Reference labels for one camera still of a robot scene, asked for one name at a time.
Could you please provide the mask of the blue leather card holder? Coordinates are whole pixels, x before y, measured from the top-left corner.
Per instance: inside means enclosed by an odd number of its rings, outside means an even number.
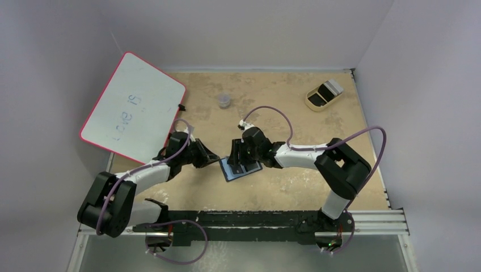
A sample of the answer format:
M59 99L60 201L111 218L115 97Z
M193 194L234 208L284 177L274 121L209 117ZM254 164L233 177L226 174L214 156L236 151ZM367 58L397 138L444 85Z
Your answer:
M238 159L230 157L222 158L219 163L226 182L239 179L263 169L258 161L252 164L242 164Z

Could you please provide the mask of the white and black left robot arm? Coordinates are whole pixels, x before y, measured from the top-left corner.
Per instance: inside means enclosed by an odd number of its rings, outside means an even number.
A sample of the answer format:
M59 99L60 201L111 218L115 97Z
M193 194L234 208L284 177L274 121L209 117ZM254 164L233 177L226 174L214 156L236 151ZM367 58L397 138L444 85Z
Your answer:
M94 179L78 213L77 221L91 227L97 235L118 237L130 226L147 224L156 232L164 231L169 216L167 206L147 198L135 197L147 189L172 180L185 165L204 168L220 160L191 130L169 134L166 147L148 163L121 173L100 172Z

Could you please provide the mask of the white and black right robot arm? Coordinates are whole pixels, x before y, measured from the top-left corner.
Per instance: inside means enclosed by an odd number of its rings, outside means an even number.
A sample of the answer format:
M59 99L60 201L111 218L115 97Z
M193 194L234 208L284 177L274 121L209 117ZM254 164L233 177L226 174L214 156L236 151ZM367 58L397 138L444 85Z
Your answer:
M370 164L346 142L333 138L313 146L272 142L253 124L240 121L242 136L233 139L231 153L221 159L227 181L250 174L256 167L305 168L317 170L330 192L318 216L327 231L341 222L341 214L355 199L370 175Z

